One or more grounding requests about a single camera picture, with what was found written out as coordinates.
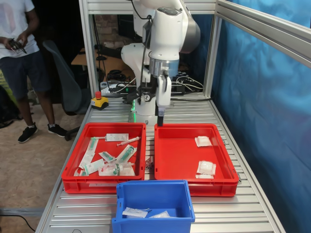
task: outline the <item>red button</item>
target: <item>red button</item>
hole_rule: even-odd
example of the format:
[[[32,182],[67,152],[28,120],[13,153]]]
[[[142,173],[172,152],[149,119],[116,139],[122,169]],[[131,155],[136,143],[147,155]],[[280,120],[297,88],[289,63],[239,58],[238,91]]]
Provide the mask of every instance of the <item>red button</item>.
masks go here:
[[[95,98],[100,100],[102,98],[102,93],[100,91],[95,92]]]

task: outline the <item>desk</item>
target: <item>desk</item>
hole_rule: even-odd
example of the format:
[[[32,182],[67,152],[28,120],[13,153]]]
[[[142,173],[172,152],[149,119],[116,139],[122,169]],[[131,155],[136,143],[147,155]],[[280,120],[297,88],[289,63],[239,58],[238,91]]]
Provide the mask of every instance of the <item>desk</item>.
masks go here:
[[[97,50],[95,50],[94,53],[95,53],[95,59],[96,59],[98,57]],[[125,64],[122,59],[115,58],[115,57],[109,57],[109,56],[105,56],[105,57],[107,58],[107,60],[104,61],[107,74],[113,69],[118,69],[118,70],[123,70],[122,73],[125,76],[130,76],[131,79],[133,79],[135,77],[135,74],[132,71],[132,69],[127,64]],[[100,61],[96,61],[96,67],[97,68],[99,68],[99,62]],[[79,66],[87,66],[86,55],[85,54],[78,54],[73,59],[71,64],[72,65],[79,65]],[[101,70],[104,71],[104,67],[103,67],[102,63],[101,63]]]

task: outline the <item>dark shorts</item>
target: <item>dark shorts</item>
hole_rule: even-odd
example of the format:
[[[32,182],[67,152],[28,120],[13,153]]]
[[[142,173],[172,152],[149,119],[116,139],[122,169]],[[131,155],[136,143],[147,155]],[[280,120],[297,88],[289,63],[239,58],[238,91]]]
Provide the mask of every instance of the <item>dark shorts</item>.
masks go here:
[[[40,51],[23,57],[3,57],[0,69],[15,98],[27,96],[27,76],[35,91],[48,91],[51,88],[43,57]]]

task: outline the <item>blue plastic bin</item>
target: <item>blue plastic bin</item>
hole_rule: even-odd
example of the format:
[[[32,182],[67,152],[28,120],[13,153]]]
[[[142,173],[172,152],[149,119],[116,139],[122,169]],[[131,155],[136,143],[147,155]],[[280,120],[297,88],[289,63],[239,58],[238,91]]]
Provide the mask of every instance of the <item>blue plastic bin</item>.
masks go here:
[[[113,233],[189,233],[195,215],[187,181],[130,181],[117,186]],[[127,218],[126,207],[145,210],[146,218]],[[149,218],[167,211],[172,218]]]

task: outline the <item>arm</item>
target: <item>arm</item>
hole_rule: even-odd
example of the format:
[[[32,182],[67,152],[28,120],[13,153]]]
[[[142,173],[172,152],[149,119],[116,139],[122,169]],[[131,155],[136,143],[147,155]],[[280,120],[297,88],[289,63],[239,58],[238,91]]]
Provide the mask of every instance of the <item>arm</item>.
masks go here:
[[[17,38],[16,41],[22,41],[22,46],[25,47],[28,40],[27,38],[38,28],[39,26],[39,18],[37,14],[35,13],[35,10],[31,10],[29,12],[26,12],[26,15],[28,17],[29,23],[28,28],[22,32]]]

